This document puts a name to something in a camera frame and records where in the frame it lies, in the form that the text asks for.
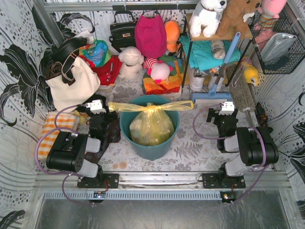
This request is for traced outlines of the yellow plush duck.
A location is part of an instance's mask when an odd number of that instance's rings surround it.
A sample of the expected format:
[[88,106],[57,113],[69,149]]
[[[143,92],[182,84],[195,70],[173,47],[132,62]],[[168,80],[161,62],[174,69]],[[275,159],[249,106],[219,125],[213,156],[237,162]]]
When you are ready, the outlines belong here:
[[258,70],[253,66],[250,58],[243,58],[241,61],[241,69],[246,83],[252,84],[253,86],[258,85]]

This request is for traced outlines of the cream canvas tote bag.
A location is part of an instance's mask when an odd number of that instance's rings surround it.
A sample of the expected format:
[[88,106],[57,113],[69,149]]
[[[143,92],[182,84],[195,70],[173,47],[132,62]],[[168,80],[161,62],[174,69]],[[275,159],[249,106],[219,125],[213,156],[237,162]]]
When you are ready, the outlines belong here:
[[71,85],[64,83],[61,75],[46,81],[51,89],[53,104],[57,111],[84,103],[101,84],[97,74],[80,57],[76,57],[71,72],[75,79]]

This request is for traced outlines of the teal plastic trash bin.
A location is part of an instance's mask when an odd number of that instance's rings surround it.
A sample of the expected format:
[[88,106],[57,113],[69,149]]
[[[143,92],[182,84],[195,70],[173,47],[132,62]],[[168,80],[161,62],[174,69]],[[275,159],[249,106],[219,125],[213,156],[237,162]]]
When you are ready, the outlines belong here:
[[[169,103],[166,98],[157,95],[143,95],[131,100],[129,103],[146,106],[147,103],[154,105],[162,105]],[[166,114],[171,118],[174,127],[174,134],[167,141],[156,146],[142,146],[132,141],[130,135],[130,124],[135,119],[139,112],[122,112],[120,114],[121,133],[129,141],[135,153],[141,158],[154,161],[163,157],[171,148],[174,136],[177,134],[180,124],[180,117],[177,111],[166,111]]]

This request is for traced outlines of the teal cloth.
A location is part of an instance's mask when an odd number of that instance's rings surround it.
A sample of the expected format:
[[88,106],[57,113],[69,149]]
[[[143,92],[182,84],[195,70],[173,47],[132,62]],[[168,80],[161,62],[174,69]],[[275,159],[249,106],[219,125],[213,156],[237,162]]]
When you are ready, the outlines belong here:
[[[188,54],[190,39],[187,36],[182,35],[179,39],[183,45],[185,55]],[[231,42],[223,41],[225,51],[227,52]],[[236,62],[240,59],[241,51],[237,48],[234,49],[229,62]],[[223,60],[218,60],[213,57],[210,41],[196,41],[193,42],[191,48],[191,54],[189,64],[191,68],[199,69],[200,71],[209,70],[211,68],[220,66],[223,64]]]

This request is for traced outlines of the white plush dog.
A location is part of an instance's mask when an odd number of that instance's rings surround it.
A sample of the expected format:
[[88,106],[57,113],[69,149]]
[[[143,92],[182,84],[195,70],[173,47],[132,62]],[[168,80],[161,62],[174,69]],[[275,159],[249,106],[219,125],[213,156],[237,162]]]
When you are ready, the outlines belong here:
[[199,37],[202,34],[209,38],[215,35],[226,6],[226,0],[200,0],[190,19],[191,36]]

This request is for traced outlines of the orange checkered cloth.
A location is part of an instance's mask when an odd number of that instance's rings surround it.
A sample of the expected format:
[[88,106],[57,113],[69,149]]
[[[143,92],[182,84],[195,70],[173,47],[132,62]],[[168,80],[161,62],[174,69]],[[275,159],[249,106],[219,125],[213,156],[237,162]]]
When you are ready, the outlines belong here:
[[[57,112],[49,112],[47,114],[47,118],[44,124],[44,127],[42,129],[42,136],[49,131],[56,128],[54,124],[54,119]],[[57,126],[58,127],[67,127],[71,128],[73,130],[77,129],[78,124],[80,123],[80,118],[69,113],[61,113],[57,117]],[[43,160],[47,158],[47,155],[49,151],[51,150],[53,143],[56,140],[56,137],[58,136],[59,130],[54,131],[53,133],[49,134],[40,144],[39,150],[38,150],[38,159]]]

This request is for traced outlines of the dark patterned necktie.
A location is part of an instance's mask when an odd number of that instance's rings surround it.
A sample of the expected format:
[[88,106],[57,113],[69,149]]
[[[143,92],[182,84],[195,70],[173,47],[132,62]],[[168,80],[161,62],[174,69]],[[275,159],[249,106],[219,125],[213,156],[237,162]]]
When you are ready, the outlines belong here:
[[105,151],[109,147],[110,143],[118,143],[121,139],[120,119],[115,119],[110,122],[106,129],[105,137],[101,140],[101,147],[98,153],[86,153],[85,159],[89,162],[97,164]]

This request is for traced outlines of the yellow plastic trash bag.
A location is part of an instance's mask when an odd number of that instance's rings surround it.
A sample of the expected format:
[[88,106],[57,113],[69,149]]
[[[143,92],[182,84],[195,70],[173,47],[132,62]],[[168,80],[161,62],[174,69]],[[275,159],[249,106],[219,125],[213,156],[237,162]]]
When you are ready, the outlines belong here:
[[110,111],[139,113],[129,128],[132,141],[142,146],[162,144],[174,134],[173,122],[166,111],[187,111],[194,107],[191,100],[146,106],[109,102],[108,106]]

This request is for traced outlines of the red garment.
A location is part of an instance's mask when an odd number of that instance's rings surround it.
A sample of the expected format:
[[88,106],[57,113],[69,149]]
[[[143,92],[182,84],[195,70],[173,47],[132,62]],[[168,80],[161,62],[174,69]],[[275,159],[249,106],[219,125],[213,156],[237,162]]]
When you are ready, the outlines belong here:
[[113,55],[108,62],[102,67],[92,68],[100,79],[100,85],[111,86],[114,85],[119,74],[122,62],[119,60],[118,55]]

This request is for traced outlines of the orange plush toy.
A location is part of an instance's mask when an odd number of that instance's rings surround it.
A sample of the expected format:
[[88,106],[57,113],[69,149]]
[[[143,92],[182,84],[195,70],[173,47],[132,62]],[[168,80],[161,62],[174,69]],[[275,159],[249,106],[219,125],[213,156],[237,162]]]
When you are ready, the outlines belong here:
[[180,45],[177,45],[177,41],[180,37],[179,24],[176,21],[167,21],[164,26],[167,36],[167,50],[169,52],[177,52],[180,47]]

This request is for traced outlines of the brown teddy bear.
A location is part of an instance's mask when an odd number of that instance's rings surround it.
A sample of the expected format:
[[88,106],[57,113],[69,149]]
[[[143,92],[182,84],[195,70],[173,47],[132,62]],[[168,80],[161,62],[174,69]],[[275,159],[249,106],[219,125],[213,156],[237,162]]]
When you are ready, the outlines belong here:
[[261,2],[261,0],[229,0],[216,35],[223,38],[231,28],[234,33],[240,32],[241,38],[252,38],[247,21],[261,6]]

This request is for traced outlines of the white fluffy plush lamb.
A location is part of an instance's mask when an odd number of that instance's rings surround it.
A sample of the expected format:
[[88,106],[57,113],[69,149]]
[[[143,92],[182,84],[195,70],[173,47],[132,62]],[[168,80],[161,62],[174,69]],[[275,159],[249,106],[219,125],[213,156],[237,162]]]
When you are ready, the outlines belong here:
[[136,47],[125,48],[118,56],[122,62],[119,75],[120,78],[136,79],[142,70],[144,56]]

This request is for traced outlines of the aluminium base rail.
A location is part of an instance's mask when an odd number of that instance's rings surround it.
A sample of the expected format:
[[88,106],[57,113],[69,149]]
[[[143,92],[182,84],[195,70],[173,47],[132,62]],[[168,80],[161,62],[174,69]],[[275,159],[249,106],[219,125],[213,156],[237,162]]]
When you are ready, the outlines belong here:
[[[136,172],[119,171],[119,190],[190,190],[203,189],[203,177],[207,172]],[[61,188],[64,175],[38,173],[33,187],[43,190]],[[286,172],[265,171],[253,190],[290,190]]]

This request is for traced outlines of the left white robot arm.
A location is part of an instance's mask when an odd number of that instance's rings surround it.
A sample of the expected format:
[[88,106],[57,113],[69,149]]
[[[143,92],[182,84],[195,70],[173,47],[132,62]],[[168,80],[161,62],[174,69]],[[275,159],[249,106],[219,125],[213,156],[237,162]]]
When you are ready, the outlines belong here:
[[60,131],[47,155],[46,166],[76,174],[78,188],[115,189],[119,175],[104,173],[98,162],[109,144],[121,139],[118,115],[110,112],[101,100],[78,105],[77,110],[90,117],[89,132]]

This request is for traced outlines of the pink white plush doll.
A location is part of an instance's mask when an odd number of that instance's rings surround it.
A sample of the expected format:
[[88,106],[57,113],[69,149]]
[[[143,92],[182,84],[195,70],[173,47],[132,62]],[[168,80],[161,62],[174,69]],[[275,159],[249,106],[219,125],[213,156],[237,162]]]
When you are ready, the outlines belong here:
[[143,68],[147,69],[147,74],[156,82],[161,83],[168,80],[170,72],[173,67],[164,61],[157,60],[156,58],[146,58],[143,63]]

